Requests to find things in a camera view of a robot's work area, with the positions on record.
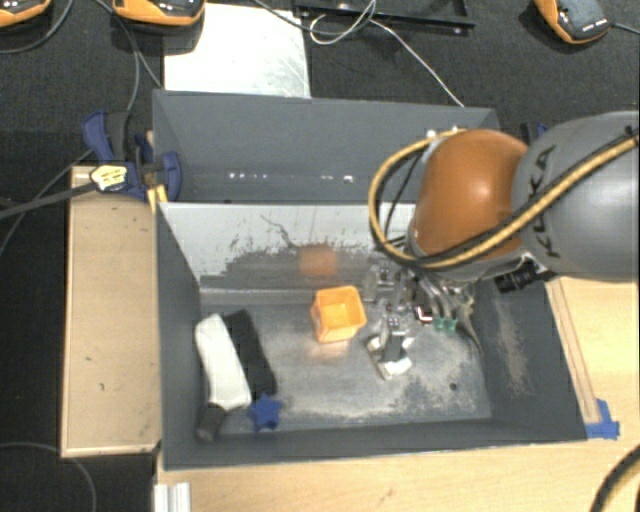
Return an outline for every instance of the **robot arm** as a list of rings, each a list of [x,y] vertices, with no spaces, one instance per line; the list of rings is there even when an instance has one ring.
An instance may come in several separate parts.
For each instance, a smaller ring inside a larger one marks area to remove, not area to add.
[[[379,229],[379,184],[398,161],[435,139],[394,155],[372,181],[372,231],[392,258],[449,285],[508,274],[525,261],[562,275],[637,279],[637,112],[557,126],[529,149],[489,130],[440,137],[405,251]]]

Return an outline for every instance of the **blue clamp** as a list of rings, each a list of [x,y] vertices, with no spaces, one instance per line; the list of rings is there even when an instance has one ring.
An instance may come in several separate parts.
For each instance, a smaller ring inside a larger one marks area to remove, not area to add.
[[[82,121],[82,136],[98,158],[100,165],[117,163],[127,169],[127,184],[118,188],[117,193],[128,195],[140,201],[146,201],[149,185],[142,176],[148,173],[164,171],[164,185],[169,201],[175,201],[182,184],[182,167],[175,152],[164,153],[160,162],[155,164],[153,150],[149,142],[141,135],[136,135],[142,162],[138,164],[127,161],[125,156],[126,125],[128,112],[107,113],[99,110]]]

